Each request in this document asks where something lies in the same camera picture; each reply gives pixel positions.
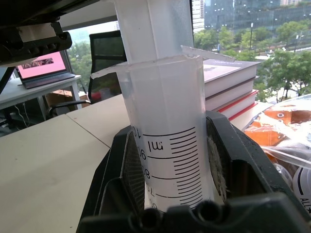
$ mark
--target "plastic bag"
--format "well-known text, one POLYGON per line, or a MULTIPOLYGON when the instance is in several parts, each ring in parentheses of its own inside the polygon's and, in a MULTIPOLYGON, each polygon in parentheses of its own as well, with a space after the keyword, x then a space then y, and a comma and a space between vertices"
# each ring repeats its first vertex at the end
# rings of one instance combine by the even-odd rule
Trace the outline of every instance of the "plastic bag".
POLYGON ((311 94, 266 109, 244 133, 261 146, 311 215, 311 94))

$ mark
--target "laptop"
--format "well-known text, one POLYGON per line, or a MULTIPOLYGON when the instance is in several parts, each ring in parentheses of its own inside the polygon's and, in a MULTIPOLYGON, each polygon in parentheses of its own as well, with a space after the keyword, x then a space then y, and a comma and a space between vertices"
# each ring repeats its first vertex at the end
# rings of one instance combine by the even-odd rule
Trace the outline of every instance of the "laptop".
POLYGON ((75 77, 70 73, 69 61, 64 51, 37 57, 16 67, 26 89, 43 86, 75 77))

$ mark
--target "building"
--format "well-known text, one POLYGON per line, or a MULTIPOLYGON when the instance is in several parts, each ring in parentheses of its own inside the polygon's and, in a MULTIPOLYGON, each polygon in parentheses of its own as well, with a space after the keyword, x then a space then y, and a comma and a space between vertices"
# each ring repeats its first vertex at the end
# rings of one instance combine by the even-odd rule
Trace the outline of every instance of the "building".
POLYGON ((192 0, 193 32, 204 29, 204 0, 192 0))
POLYGON ((300 1, 302 0, 281 0, 280 5, 292 5, 292 4, 297 5, 300 1))
POLYGON ((205 4, 205 28, 221 26, 238 31, 266 27, 273 31, 289 21, 311 18, 311 5, 284 7, 281 4, 293 0, 207 0, 205 4))
POLYGON ((119 22, 118 21, 115 21, 115 31, 118 31, 120 30, 120 26, 119 26, 119 22))

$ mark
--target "table surface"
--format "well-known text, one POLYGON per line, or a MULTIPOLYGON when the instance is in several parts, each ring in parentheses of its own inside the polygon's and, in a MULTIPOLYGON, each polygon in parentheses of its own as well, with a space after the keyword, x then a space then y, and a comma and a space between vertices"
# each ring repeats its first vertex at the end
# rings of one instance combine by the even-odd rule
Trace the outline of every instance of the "table surface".
POLYGON ((0 232, 76 232, 109 148, 66 115, 1 137, 0 148, 0 232))
POLYGON ((21 80, 19 78, 12 79, 8 81, 3 92, 0 95, 0 105, 2 103, 5 103, 11 100, 25 98, 26 96, 39 93, 41 91, 50 90, 51 88, 54 90, 57 90, 59 86, 64 86, 66 84, 69 84, 72 81, 76 81, 79 78, 81 78, 81 76, 76 75, 75 77, 71 79, 66 79, 66 80, 56 82, 56 83, 51 83, 51 84, 47 84, 47 85, 43 85, 43 86, 31 88, 31 89, 26 89, 22 85, 21 80))
MULTIPOLYGON (((258 102, 255 107, 238 116, 231 123, 242 130, 254 116, 270 106, 271 104, 258 102)), ((114 135, 130 125, 122 95, 70 112, 67 116, 109 147, 114 135)))

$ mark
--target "cardboard box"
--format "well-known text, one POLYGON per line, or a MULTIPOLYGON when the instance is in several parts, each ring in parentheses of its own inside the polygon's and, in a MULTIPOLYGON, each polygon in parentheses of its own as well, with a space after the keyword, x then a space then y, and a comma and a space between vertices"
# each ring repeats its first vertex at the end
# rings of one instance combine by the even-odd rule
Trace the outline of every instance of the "cardboard box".
MULTIPOLYGON (((79 92, 79 97, 81 100, 88 100, 87 95, 83 91, 79 92)), ((71 91, 65 91, 65 90, 53 91, 52 93, 48 93, 47 95, 45 95, 45 98, 46 98, 48 107, 50 107, 51 105, 58 104, 58 103, 73 101, 71 91)), ((88 103, 82 104, 83 108, 87 106, 89 106, 88 103)), ((75 110, 74 106, 68 106, 68 108, 70 111, 75 110)))

